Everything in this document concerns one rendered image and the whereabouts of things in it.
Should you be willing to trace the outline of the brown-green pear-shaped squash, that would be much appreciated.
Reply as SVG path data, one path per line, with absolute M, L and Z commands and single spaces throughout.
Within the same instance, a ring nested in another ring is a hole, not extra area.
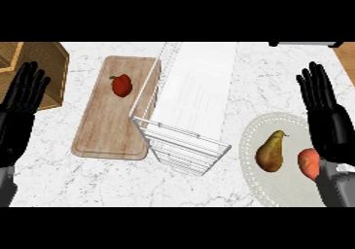
M 260 145 L 256 151 L 254 160 L 259 167 L 266 172 L 276 172 L 282 164 L 282 138 L 285 133 L 276 130 L 269 136 L 266 142 Z

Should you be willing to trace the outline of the red bell pepper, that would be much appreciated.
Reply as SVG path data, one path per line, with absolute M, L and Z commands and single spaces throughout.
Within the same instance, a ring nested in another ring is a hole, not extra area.
M 130 78 L 126 74 L 121 76 L 111 76 L 109 79 L 112 80 L 112 92 L 118 97 L 126 97 L 132 91 L 132 83 Z

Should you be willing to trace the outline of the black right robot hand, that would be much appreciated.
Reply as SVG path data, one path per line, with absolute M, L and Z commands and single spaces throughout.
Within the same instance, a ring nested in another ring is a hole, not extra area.
M 313 148 L 322 159 L 355 167 L 355 128 L 344 107 L 336 102 L 324 66 L 310 62 L 296 81 Z

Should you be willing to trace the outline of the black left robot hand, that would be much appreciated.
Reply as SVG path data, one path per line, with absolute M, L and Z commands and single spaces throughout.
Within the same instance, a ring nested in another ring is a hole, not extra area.
M 34 113 L 49 83 L 37 62 L 25 62 L 0 103 L 0 168 L 12 166 L 25 152 Z

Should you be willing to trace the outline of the wooden cutting board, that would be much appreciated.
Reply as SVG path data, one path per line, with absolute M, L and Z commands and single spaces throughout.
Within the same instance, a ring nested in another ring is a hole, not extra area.
M 142 160 L 148 146 L 129 111 L 149 118 L 154 110 L 154 89 L 160 78 L 161 62 L 154 57 L 108 56 L 78 124 L 73 154 L 78 157 Z M 118 97 L 112 92 L 111 76 L 130 77 L 132 92 Z

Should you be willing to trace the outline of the grey appliance with dark edge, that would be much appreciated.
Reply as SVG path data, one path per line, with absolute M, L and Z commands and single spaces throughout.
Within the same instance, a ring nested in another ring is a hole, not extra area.
M 328 48 L 339 48 L 343 42 L 269 42 L 271 47 L 278 45 L 309 45 L 309 46 L 327 46 Z

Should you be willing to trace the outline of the orange round fruit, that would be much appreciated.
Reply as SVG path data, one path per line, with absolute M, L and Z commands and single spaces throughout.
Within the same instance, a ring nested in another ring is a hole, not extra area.
M 305 149 L 297 155 L 297 165 L 303 175 L 315 180 L 319 175 L 321 157 L 313 148 Z

